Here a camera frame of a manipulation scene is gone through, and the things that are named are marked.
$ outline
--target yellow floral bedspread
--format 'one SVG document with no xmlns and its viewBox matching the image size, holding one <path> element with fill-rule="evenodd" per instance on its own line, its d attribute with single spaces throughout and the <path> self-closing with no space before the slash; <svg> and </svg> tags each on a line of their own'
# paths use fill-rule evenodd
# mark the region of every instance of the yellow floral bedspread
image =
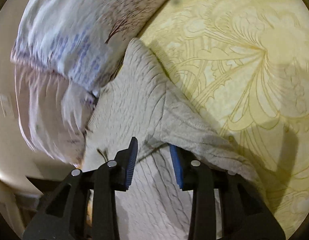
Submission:
<svg viewBox="0 0 309 240">
<path fill-rule="evenodd" d="M 287 237 L 309 212 L 309 11 L 302 0 L 170 0 L 142 41 L 255 166 Z"/>
</svg>

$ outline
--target bed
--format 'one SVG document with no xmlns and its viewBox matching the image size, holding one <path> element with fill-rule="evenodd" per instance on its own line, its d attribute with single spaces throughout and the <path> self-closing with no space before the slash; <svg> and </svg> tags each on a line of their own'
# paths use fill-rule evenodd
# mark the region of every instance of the bed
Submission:
<svg viewBox="0 0 309 240">
<path fill-rule="evenodd" d="M 139 37 L 290 237 L 309 213 L 309 0 L 168 0 Z"/>
</svg>

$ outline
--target rivet head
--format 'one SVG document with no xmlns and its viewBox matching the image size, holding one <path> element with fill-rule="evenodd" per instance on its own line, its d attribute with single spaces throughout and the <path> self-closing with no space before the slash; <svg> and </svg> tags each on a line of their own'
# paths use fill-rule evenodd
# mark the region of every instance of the rivet head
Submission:
<svg viewBox="0 0 309 240">
<path fill-rule="evenodd" d="M 191 165 L 194 166 L 194 167 L 198 167 L 198 166 L 200 166 L 200 162 L 198 160 L 193 160 L 193 161 L 191 161 Z"/>
<path fill-rule="evenodd" d="M 109 168 L 115 167 L 115 166 L 117 166 L 117 162 L 114 161 L 114 160 L 108 161 L 108 162 L 107 162 L 107 166 L 108 166 Z"/>
<path fill-rule="evenodd" d="M 72 170 L 71 175 L 74 177 L 80 175 L 80 170 L 79 169 Z"/>
</svg>

